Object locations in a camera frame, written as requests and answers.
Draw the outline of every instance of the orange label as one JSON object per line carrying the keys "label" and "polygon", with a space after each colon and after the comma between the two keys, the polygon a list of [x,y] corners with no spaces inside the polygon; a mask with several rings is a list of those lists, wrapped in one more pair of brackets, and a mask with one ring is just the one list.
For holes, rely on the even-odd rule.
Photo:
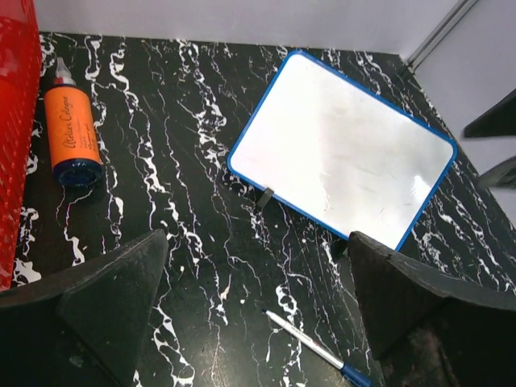
{"label": "orange label", "polygon": [[70,159],[101,164],[88,96],[74,87],[50,89],[44,96],[52,167]]}

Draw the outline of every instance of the bottle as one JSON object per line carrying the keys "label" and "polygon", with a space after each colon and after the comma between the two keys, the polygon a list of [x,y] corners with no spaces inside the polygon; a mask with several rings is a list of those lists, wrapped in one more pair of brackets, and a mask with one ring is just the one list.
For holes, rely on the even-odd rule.
{"label": "bottle", "polygon": [[87,187],[102,176],[89,98],[77,88],[63,58],[44,95],[52,173],[64,186]]}

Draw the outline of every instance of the white wall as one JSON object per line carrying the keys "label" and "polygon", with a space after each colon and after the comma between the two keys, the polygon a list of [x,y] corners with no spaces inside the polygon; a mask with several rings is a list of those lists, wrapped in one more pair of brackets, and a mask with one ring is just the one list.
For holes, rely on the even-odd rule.
{"label": "white wall", "polygon": [[35,7],[41,31],[357,49],[408,57],[455,3],[35,0]]}
{"label": "white wall", "polygon": [[[516,89],[515,0],[480,0],[422,62],[416,76],[457,138]],[[516,138],[460,141],[480,173],[516,155]],[[516,224],[516,192],[494,190]]]}

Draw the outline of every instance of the blue whiteboard frame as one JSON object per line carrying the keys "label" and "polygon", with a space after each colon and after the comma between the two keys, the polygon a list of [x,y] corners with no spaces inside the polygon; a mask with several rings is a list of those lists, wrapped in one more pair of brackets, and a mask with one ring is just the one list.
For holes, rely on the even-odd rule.
{"label": "blue whiteboard frame", "polygon": [[[402,236],[402,239],[400,240],[400,242],[397,244],[396,246],[396,251],[399,251],[399,249],[402,247],[402,245],[405,243],[406,239],[408,238],[409,236],[409,233],[412,231],[412,228],[414,227],[415,223],[418,221],[419,217],[421,216],[422,212],[425,210],[425,208],[427,207],[428,203],[430,202],[432,196],[434,196],[435,194],[435,191],[439,188],[439,185],[441,184],[441,182],[443,181],[444,179],[444,176],[446,176],[446,173],[447,171],[450,169],[450,167],[452,166],[453,162],[455,161],[455,158],[457,157],[457,154],[458,154],[458,147],[457,147],[457,144],[455,141],[453,141],[452,139],[450,139],[449,137],[445,136],[444,134],[440,133],[439,131],[435,130],[433,127],[430,127],[429,125],[426,125],[424,122],[422,122],[421,120],[418,120],[416,119],[415,117],[407,114],[404,110],[402,110],[401,108],[399,108],[398,106],[394,105],[393,103],[383,99],[382,97],[374,94],[371,90],[369,89],[366,89],[363,85],[361,85],[360,83],[357,83],[355,81],[353,81],[351,78],[345,76],[344,74],[340,73],[339,71],[337,71],[336,69],[333,69],[331,66],[329,66],[328,64],[325,64],[324,62],[320,61],[319,59],[317,58],[314,58],[312,55],[309,55],[307,54],[306,52],[303,52],[301,50],[296,50],[296,51],[292,51],[292,52],[289,52],[289,54],[286,56],[286,58],[283,60],[283,63],[281,64],[280,68],[278,69],[276,75],[274,76],[271,84],[268,86],[267,90],[265,91],[265,94],[264,96],[261,98],[260,102],[258,103],[258,106],[256,107],[256,109],[252,112],[252,115],[251,115],[251,118],[249,119],[248,123],[246,124],[245,128],[243,129],[242,133],[240,134],[239,138],[236,140],[236,143],[235,145],[233,146],[233,148],[231,149],[231,152],[227,158],[227,166],[229,168],[229,170],[235,174],[236,176],[238,176],[239,178],[241,178],[242,180],[246,181],[247,183],[249,183],[250,185],[254,185],[256,188],[258,189],[261,189],[261,190],[266,190],[267,187],[263,187],[262,185],[256,183],[255,181],[253,181],[251,178],[249,177],[246,177],[244,176],[243,174],[239,173],[238,171],[236,171],[233,166],[231,165],[231,158],[233,157],[233,155],[235,154],[235,151],[237,149],[237,147],[239,146],[240,144],[240,141],[242,141],[243,137],[245,136],[246,132],[248,131],[248,128],[251,126],[251,123],[252,121],[254,120],[254,118],[256,117],[256,115],[258,114],[258,111],[260,111],[260,108],[262,106],[262,104],[264,103],[265,99],[267,98],[268,96],[268,93],[271,91],[271,89],[273,88],[274,84],[276,83],[276,80],[277,78],[280,76],[281,74],[281,71],[283,70],[283,68],[285,67],[285,65],[287,64],[287,62],[289,61],[289,59],[294,56],[294,55],[301,55],[301,56],[304,56],[305,58],[313,61],[315,64],[323,67],[324,69],[332,72],[333,74],[337,75],[338,77],[340,77],[341,79],[344,79],[347,83],[349,83],[350,85],[353,85],[355,86],[356,88],[362,90],[363,92],[369,94],[370,96],[374,97],[375,99],[377,99],[378,101],[382,102],[383,104],[389,106],[391,109],[394,109],[395,111],[397,111],[398,113],[400,114],[403,114],[404,116],[406,116],[408,119],[412,120],[414,123],[418,124],[420,127],[422,127],[423,129],[426,129],[428,130],[429,132],[433,133],[434,135],[437,135],[438,137],[440,137],[441,139],[444,139],[445,141],[447,141],[452,149],[453,149],[453,153],[451,154],[451,157],[450,157],[450,160],[447,162],[446,166],[444,167],[443,171],[441,172],[439,178],[437,179],[437,181],[435,182],[434,186],[432,187],[430,193],[428,194],[427,198],[425,199],[425,201],[422,203],[421,207],[419,208],[418,212],[416,213],[416,215],[414,216],[414,218],[412,219],[412,222],[411,224],[409,225],[409,228],[405,231],[405,234]],[[300,214],[306,216],[307,218],[313,220],[314,222],[316,222],[317,224],[320,224],[321,226],[325,227],[327,230],[330,230],[331,232],[333,232],[334,234],[337,234],[338,236],[340,236],[341,238],[344,238],[345,240],[349,240],[349,235],[345,235],[341,232],[338,232],[337,230],[335,230],[333,227],[330,227],[328,226],[327,224],[325,224],[324,222],[321,222],[319,219],[315,218],[314,216],[306,213],[304,210],[296,207],[295,205],[293,205],[292,203],[286,201],[285,199],[283,199],[282,197],[278,196],[276,193],[273,195],[273,198],[275,198],[276,200],[278,200],[279,202],[282,202],[284,204],[286,204],[287,206],[289,206],[290,208],[296,210],[297,212],[299,212]]]}

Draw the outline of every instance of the red basket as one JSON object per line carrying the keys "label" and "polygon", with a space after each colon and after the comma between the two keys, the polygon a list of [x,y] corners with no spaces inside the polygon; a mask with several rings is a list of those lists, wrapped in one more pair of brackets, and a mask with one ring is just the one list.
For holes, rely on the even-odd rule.
{"label": "red basket", "polygon": [[32,0],[0,0],[0,290],[9,289],[41,48]]}

